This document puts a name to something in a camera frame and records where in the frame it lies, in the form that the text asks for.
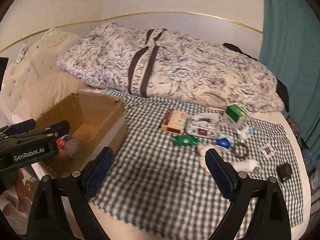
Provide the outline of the person's hand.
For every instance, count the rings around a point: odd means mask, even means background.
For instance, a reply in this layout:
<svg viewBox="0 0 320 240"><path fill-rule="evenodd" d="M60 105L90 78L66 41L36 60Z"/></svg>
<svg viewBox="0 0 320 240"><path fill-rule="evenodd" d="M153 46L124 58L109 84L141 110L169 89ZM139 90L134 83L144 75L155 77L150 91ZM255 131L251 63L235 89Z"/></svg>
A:
<svg viewBox="0 0 320 240"><path fill-rule="evenodd" d="M20 212L28 213L28 207L25 198L25 184L23 180L24 174L21 169L7 173L1 173L1 194L14 187L18 198L18 204L15 206L16 209Z"/></svg>

